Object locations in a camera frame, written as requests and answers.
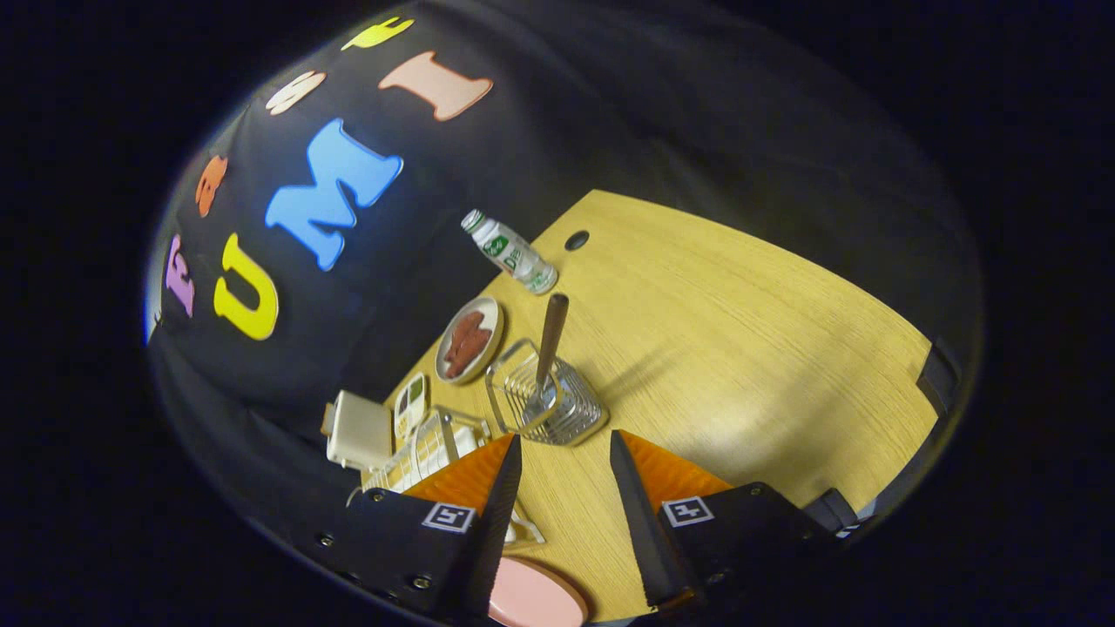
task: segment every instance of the bottle cap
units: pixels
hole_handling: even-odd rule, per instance
[[[472,210],[468,215],[460,221],[460,228],[465,230],[466,233],[472,233],[477,228],[479,228],[481,222],[484,222],[484,214],[478,210]]]

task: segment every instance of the plate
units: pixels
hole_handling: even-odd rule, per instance
[[[448,378],[445,376],[448,372],[450,364],[445,360],[446,353],[449,351],[449,345],[453,343],[453,329],[457,328],[457,322],[462,318],[472,314],[473,311],[479,311],[484,315],[484,321],[481,322],[482,329],[487,329],[492,331],[492,337],[488,338],[487,344],[484,346],[484,350],[476,356],[465,372],[460,373],[456,378]],[[488,365],[488,361],[495,357],[495,349],[500,346],[500,340],[503,338],[503,308],[500,303],[495,301],[494,298],[488,298],[482,296],[468,301],[467,305],[457,311],[457,315],[449,320],[449,325],[445,328],[445,332],[442,334],[442,343],[437,345],[437,355],[435,356],[434,372],[437,374],[437,378],[444,380],[445,383],[450,383],[453,385],[464,385],[474,378],[476,375],[484,370],[484,367]]]

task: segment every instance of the white box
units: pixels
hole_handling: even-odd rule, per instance
[[[332,432],[326,457],[341,467],[376,470],[391,460],[391,413],[351,392],[333,403]]]

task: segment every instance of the black cloth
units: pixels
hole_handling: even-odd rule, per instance
[[[394,16],[415,23],[374,48],[340,49]],[[377,89],[427,50],[494,87],[445,123],[414,94]],[[312,97],[271,116],[268,98],[311,69],[328,74]],[[343,254],[322,272],[263,214],[280,186],[312,183],[306,146],[334,118],[406,165],[357,210]],[[194,190],[214,154],[230,170],[203,219]],[[698,2],[419,2],[353,25],[268,80],[184,168],[166,220],[182,235],[194,315],[164,289],[148,344],[175,433],[239,511],[280,537],[288,517],[343,503],[356,478],[324,459],[322,407],[338,389],[385,401],[495,276],[460,218],[481,209],[532,239],[593,189],[801,254],[947,343],[961,364],[975,359],[980,273],[954,199],[885,113],[817,59]],[[263,341],[213,312],[233,231],[279,292]]]

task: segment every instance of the wooden table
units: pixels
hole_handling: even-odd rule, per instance
[[[565,240],[586,230],[575,251]],[[860,510],[937,421],[915,380],[930,341],[832,272],[727,226],[593,191],[537,238],[570,297],[559,355],[611,411],[573,448],[523,441],[520,501],[547,542],[512,549],[568,576],[591,620],[647,614],[609,466],[623,428],[734,485],[764,481],[798,507],[837,488]],[[483,292],[507,315],[503,347],[539,341],[547,297],[507,274]],[[415,372],[430,402],[487,418],[483,376],[434,376],[437,339]]]

